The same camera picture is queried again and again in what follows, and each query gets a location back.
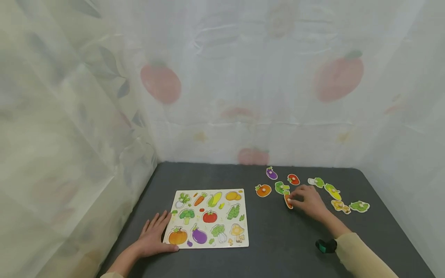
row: sheer curtain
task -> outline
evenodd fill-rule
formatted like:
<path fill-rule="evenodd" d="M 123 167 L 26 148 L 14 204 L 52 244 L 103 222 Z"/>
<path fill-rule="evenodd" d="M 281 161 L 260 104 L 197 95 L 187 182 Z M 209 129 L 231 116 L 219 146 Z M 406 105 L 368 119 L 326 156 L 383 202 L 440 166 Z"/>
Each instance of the sheer curtain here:
<path fill-rule="evenodd" d="M 161 159 L 356 167 L 445 275 L 445 2 L 109 3 Z"/>
<path fill-rule="evenodd" d="M 156 167 L 96 1 L 0 3 L 0 276 L 92 277 Z"/>

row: printed tomato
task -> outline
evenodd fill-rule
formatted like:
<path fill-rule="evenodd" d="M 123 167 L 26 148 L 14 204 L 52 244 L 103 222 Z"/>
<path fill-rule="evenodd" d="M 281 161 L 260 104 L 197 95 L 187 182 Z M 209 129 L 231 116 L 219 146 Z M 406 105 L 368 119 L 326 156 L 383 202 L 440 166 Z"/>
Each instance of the printed tomato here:
<path fill-rule="evenodd" d="M 204 213 L 203 216 L 202 216 L 202 220 L 203 220 L 205 223 L 213 223 L 213 222 L 216 221 L 216 219 L 218 219 L 218 216 L 217 216 L 216 212 L 211 211 L 211 210 L 210 210 L 210 211 L 207 211 L 207 212 Z"/>

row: left hand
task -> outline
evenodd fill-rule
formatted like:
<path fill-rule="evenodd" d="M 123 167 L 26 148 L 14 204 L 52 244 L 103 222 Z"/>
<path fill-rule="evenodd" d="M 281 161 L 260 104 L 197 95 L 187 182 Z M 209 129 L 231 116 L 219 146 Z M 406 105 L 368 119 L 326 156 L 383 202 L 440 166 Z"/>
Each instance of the left hand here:
<path fill-rule="evenodd" d="M 134 249 L 137 250 L 139 257 L 149 257 L 159 253 L 177 252 L 179 247 L 174 244 L 167 244 L 161 242 L 162 232 L 170 222 L 171 213 L 164 213 L 159 216 L 157 213 L 153 220 L 147 220 L 142 228 L 139 239 L 133 243 Z"/>

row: orange pumpkin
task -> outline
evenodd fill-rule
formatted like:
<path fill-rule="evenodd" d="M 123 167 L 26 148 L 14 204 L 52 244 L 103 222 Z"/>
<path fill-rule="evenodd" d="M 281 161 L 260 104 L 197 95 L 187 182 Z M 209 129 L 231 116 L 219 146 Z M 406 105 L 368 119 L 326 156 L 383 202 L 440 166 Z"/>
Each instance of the orange pumpkin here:
<path fill-rule="evenodd" d="M 321 102 L 336 101 L 355 90 L 363 77 L 362 52 L 351 51 L 345 57 L 324 66 L 315 80 L 315 91 Z"/>
<path fill-rule="evenodd" d="M 255 191 L 258 196 L 266 197 L 272 192 L 272 188 L 268 185 L 257 185 Z"/>
<path fill-rule="evenodd" d="M 181 227 L 175 227 L 168 236 L 170 244 L 183 244 L 187 240 L 187 233 Z"/>

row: sleeve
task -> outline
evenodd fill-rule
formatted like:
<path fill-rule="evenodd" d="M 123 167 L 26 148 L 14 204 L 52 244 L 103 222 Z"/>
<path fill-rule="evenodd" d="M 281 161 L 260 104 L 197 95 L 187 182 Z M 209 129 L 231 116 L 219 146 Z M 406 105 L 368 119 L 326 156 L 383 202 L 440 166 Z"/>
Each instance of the sleeve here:
<path fill-rule="evenodd" d="M 341 235 L 336 253 L 356 278 L 397 278 L 397 275 L 360 239 L 356 233 Z"/>
<path fill-rule="evenodd" d="M 101 278 L 123 278 L 122 275 L 113 272 L 113 273 L 105 273 L 104 275 L 101 276 Z"/>

